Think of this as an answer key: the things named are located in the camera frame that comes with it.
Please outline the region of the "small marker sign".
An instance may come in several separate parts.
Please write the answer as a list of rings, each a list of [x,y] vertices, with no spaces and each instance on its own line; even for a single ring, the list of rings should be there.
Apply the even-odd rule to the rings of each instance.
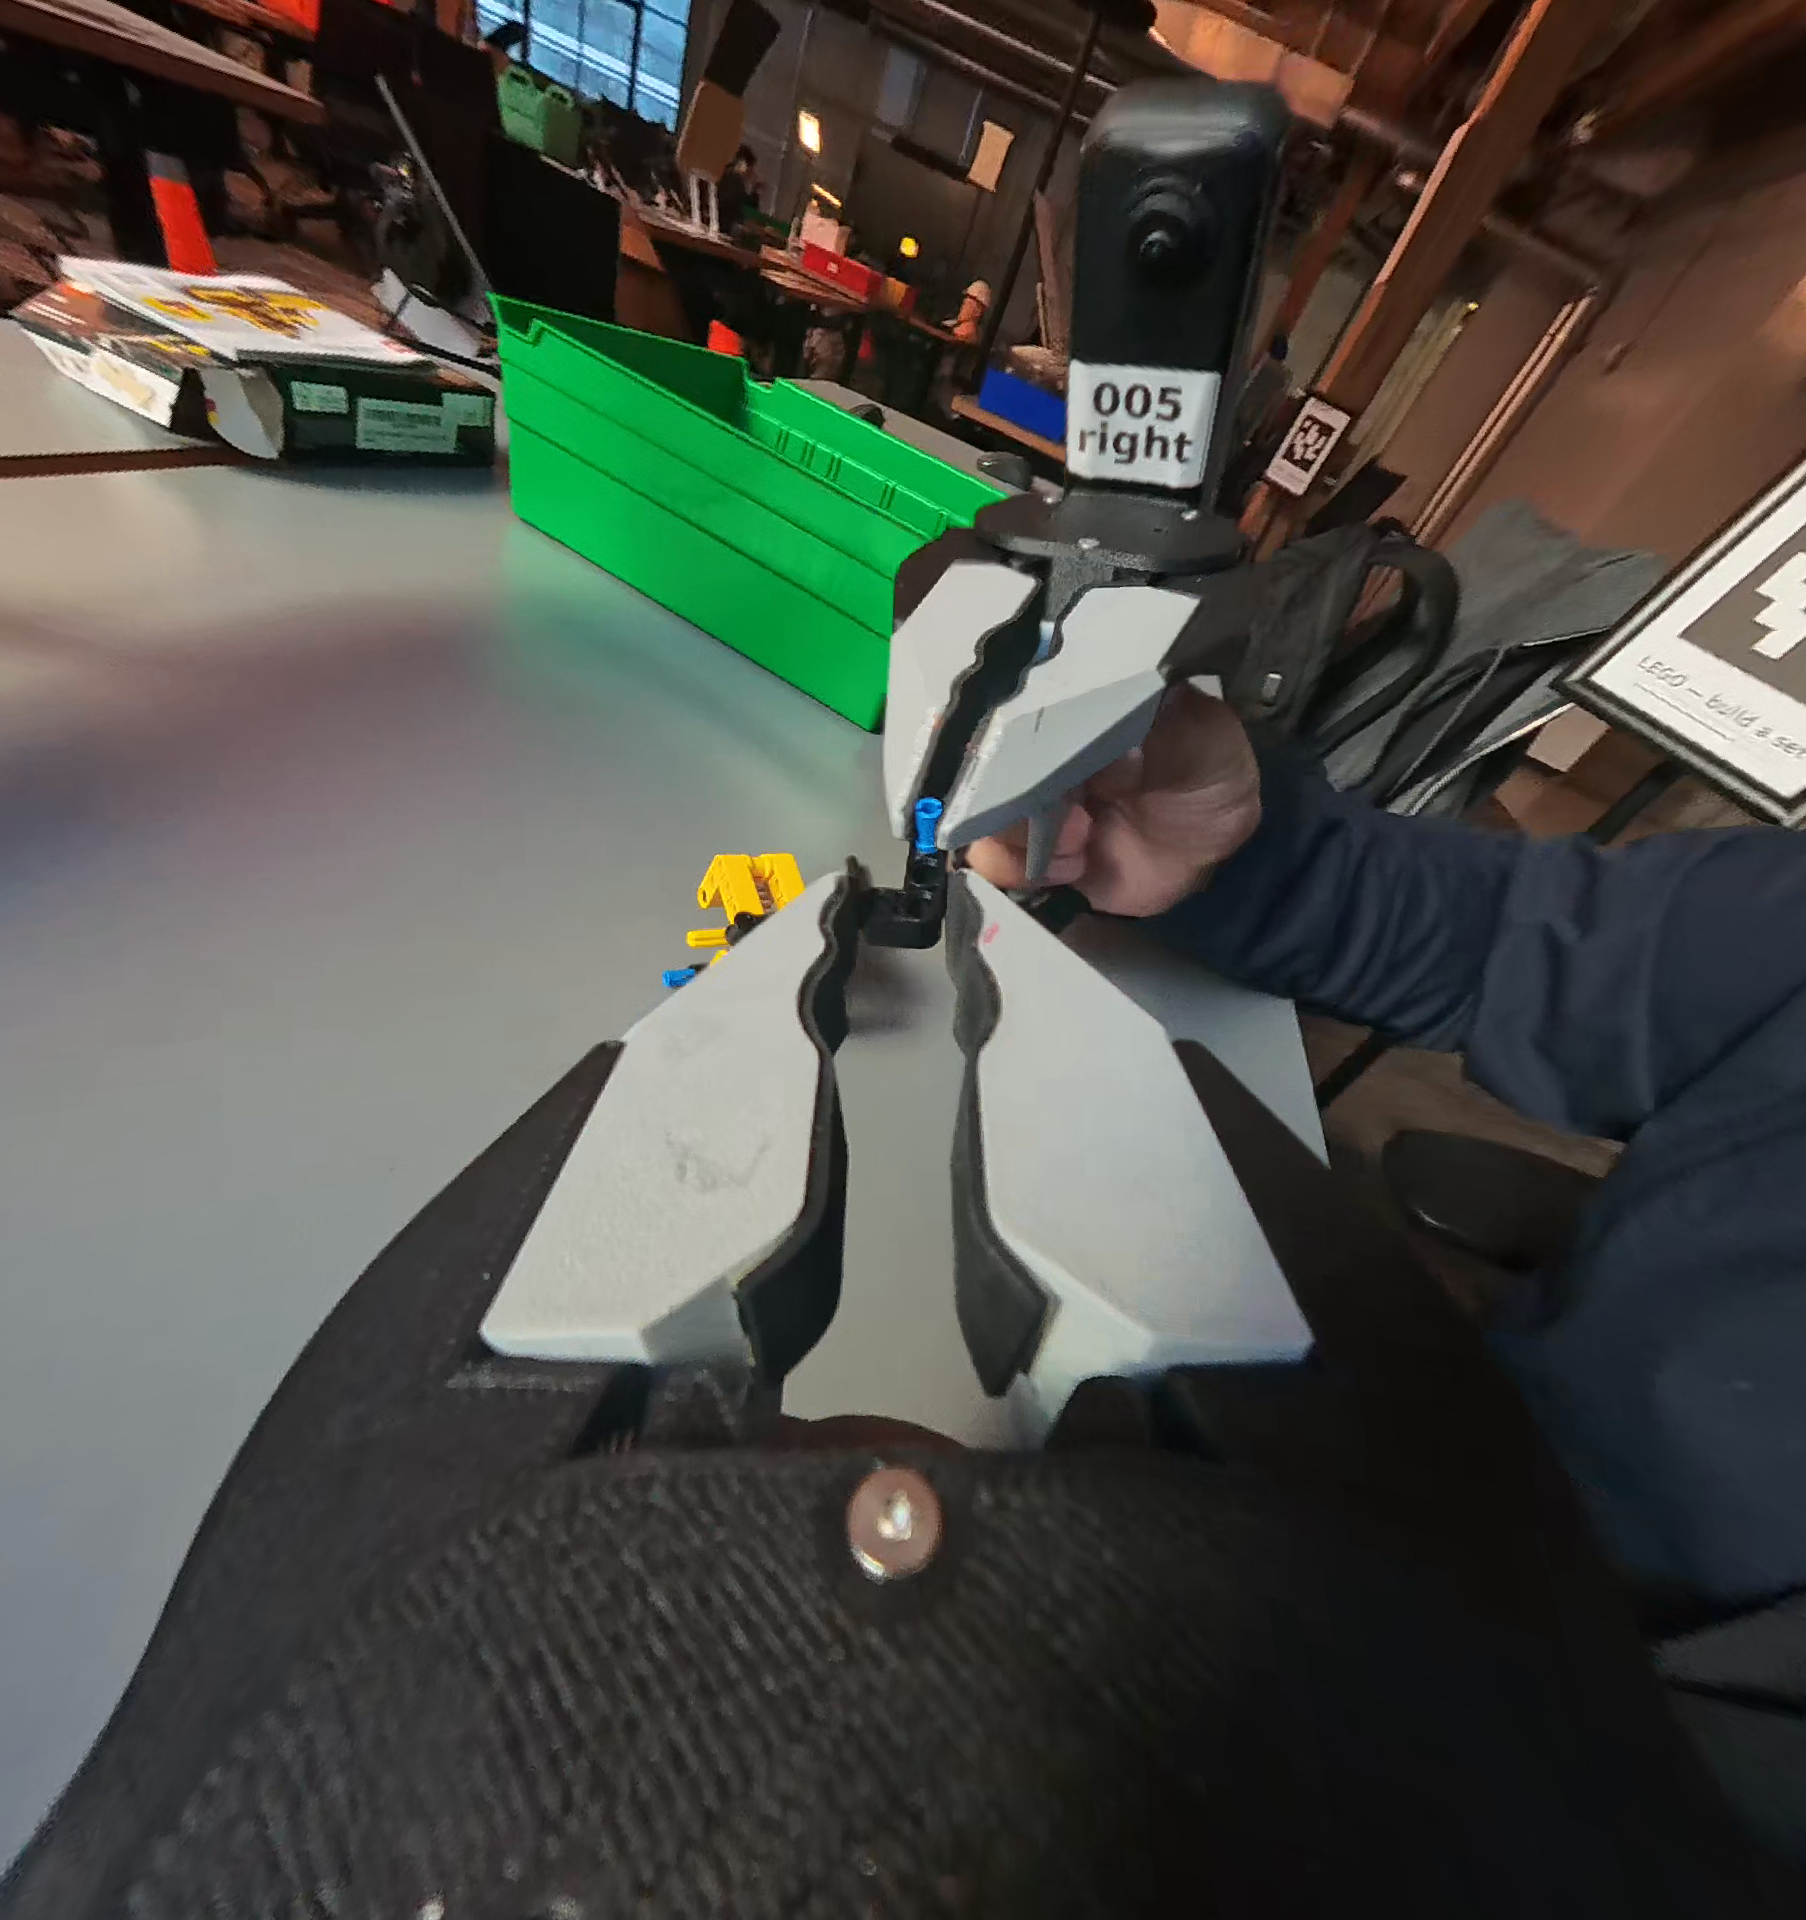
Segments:
[[[1307,394],[1264,465],[1264,483],[1288,497],[1304,497],[1343,440],[1352,418],[1329,400]]]

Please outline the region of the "black cardboard lego box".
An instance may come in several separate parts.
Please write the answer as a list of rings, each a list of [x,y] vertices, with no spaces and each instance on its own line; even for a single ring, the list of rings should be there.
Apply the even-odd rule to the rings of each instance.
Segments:
[[[37,291],[11,322],[79,389],[183,440],[254,463],[484,467],[497,396],[463,367],[414,364],[259,364],[209,355],[85,297]]]

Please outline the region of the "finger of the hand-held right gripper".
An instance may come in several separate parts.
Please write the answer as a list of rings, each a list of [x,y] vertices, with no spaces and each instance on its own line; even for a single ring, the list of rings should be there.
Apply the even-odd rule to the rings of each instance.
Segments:
[[[1167,689],[1163,664],[1196,608],[1179,589],[1088,589],[968,740],[938,847],[957,851],[1029,819],[1138,747]]]
[[[1039,581],[1011,563],[958,559],[942,565],[891,637],[881,724],[881,790],[899,840],[916,836],[916,803],[942,799],[955,779],[935,769],[944,743],[957,756],[978,722],[957,722],[962,684],[986,666],[986,647],[1009,637],[1009,653],[1033,648]]]

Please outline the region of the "person's dark clothing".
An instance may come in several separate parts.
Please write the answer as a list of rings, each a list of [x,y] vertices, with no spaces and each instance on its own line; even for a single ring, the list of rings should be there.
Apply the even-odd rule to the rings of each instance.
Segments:
[[[1681,1728],[1806,1882],[1806,1061],[1500,1095],[1625,1150],[1500,1338],[1641,1603]]]

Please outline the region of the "black stool seat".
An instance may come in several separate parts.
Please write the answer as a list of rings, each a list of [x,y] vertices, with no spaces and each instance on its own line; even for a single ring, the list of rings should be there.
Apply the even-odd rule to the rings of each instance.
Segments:
[[[1602,1183],[1519,1146],[1435,1132],[1387,1140],[1380,1170],[1420,1233],[1511,1272],[1562,1260]]]

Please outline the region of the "black backpack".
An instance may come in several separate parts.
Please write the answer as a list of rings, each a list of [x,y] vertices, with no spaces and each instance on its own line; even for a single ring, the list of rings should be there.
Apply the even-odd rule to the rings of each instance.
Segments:
[[[1331,755],[1434,671],[1460,596],[1453,563],[1396,521],[1334,529],[1224,581],[1205,671],[1247,722]]]

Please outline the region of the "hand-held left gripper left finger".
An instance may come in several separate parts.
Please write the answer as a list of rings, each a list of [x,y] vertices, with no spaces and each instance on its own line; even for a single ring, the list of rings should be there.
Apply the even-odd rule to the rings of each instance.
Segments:
[[[842,1291],[852,871],[637,1022],[481,1320],[497,1355],[788,1379]]]

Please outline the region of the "person's right forearm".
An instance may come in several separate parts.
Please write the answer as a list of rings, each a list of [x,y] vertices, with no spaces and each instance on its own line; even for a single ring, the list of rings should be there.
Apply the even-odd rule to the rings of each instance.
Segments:
[[[1227,981],[1459,1055],[1515,1113],[1806,1140],[1806,830],[1623,847],[1399,817],[1261,755],[1261,823],[1153,928]]]

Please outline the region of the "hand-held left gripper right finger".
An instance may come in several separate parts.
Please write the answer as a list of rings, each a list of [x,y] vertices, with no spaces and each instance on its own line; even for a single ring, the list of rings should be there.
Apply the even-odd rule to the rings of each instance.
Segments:
[[[1068,939],[961,874],[944,954],[962,1057],[952,1272],[969,1365],[1014,1427],[1089,1379],[1312,1353],[1135,943]]]

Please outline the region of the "black lego connector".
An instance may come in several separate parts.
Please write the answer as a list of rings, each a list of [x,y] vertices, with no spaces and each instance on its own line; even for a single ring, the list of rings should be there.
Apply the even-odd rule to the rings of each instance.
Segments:
[[[949,894],[946,853],[909,853],[900,883],[876,883],[854,857],[844,861],[849,920],[866,946],[931,950],[939,945]]]

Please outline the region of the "lego instruction booklet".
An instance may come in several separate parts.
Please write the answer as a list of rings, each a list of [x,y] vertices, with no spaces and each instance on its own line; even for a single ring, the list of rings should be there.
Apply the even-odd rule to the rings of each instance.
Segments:
[[[63,256],[52,289],[228,362],[370,366],[421,357],[419,350],[259,274],[190,274]]]

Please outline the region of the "person's right hand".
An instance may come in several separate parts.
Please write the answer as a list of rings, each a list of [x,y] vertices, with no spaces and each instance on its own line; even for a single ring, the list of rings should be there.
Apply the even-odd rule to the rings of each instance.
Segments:
[[[971,843],[964,866],[1004,891],[1072,888],[1094,910],[1145,920],[1196,894],[1261,823],[1261,773],[1237,715],[1201,687],[1170,689],[1138,748],[1029,828]]]

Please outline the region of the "framed marker sign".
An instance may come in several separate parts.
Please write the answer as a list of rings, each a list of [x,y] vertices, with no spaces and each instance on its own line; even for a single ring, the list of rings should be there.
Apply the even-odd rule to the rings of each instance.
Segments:
[[[1806,456],[1561,687],[1756,819],[1803,826]]]

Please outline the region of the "green plastic bin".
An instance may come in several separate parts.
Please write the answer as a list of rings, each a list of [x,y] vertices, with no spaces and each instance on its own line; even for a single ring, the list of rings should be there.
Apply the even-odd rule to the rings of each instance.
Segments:
[[[1004,497],[730,355],[494,294],[516,515],[876,731],[892,585]]]

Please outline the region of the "yellow lego assembly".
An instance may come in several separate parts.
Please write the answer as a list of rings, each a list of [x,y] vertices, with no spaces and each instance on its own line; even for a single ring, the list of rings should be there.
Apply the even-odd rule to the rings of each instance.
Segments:
[[[677,990],[726,959],[748,932],[772,920],[804,891],[797,858],[788,853],[715,855],[696,883],[702,922],[684,934],[687,959],[666,967],[666,990]]]

